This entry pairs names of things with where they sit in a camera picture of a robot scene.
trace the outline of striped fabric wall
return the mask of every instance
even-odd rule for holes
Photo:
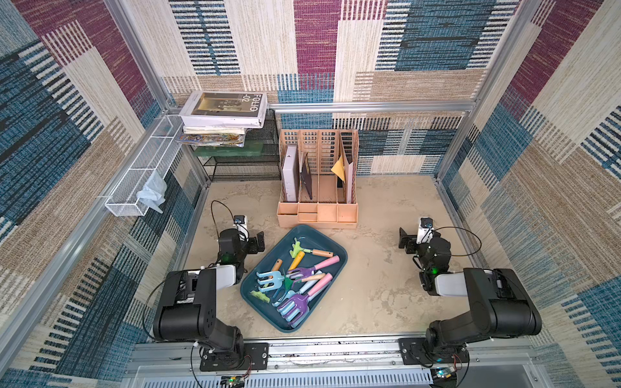
[[[0,330],[158,113],[103,0],[0,0]],[[190,171],[179,156],[163,215],[108,216],[0,387],[119,381],[194,210]]]
[[[471,99],[519,0],[124,4],[155,71],[183,105],[197,89],[264,91],[270,102]],[[284,129],[369,131],[360,137],[360,174],[431,174],[459,124],[456,116],[462,112],[279,120]]]
[[[621,3],[544,0],[443,183],[543,319],[555,386],[621,386]]]
[[[109,214],[51,306],[0,379],[0,387],[116,387],[145,342],[149,293],[173,269],[201,192],[187,156],[164,178],[163,213]],[[146,305],[153,321],[158,293]]]

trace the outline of black wire mesh shelf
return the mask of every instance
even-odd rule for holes
[[[212,182],[277,181],[281,179],[278,127],[274,111],[268,110],[263,128],[246,133],[246,142],[263,142],[261,155],[199,157]]]

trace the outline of beige floor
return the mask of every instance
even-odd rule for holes
[[[218,199],[233,214],[245,214],[251,236],[265,232],[266,251],[248,255],[251,270],[265,253],[289,231],[278,226],[276,206],[280,181],[214,183],[203,209],[186,269],[208,265],[218,252],[209,204]],[[400,333],[425,330],[436,319],[454,317],[468,310],[465,297],[432,297],[420,286],[412,255],[397,247],[399,227],[416,233],[418,219],[429,216],[436,227],[452,225],[428,176],[372,176],[356,179],[360,204],[358,228],[322,229],[348,253],[347,265],[321,304],[292,335],[346,335]],[[214,204],[219,230],[230,227],[230,215]],[[442,231],[454,254],[464,253],[455,230]],[[467,258],[451,259],[451,270],[470,266]],[[239,294],[239,284],[220,290],[217,316],[238,326],[245,338],[278,337],[283,334],[259,316]]]

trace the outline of yellow envelope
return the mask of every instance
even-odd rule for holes
[[[341,157],[337,160],[337,162],[334,163],[334,166],[332,166],[331,171],[335,173],[339,178],[341,178],[342,181],[345,180],[345,167],[343,166],[343,155],[341,155]]]

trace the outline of pink handle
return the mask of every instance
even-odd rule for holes
[[[314,294],[319,292],[319,290],[321,290],[321,287],[324,287],[331,280],[332,280],[332,274],[325,274],[325,276],[322,277],[320,281],[318,281],[317,283],[315,283],[314,286],[312,286],[312,288],[310,289],[310,291],[309,291],[309,293],[307,295],[309,297],[313,296]]]
[[[319,264],[315,264],[314,268],[315,269],[322,269],[323,267],[331,266],[334,263],[338,263],[339,260],[340,260],[340,258],[338,257],[338,255],[337,256],[332,256],[329,259],[323,260]]]

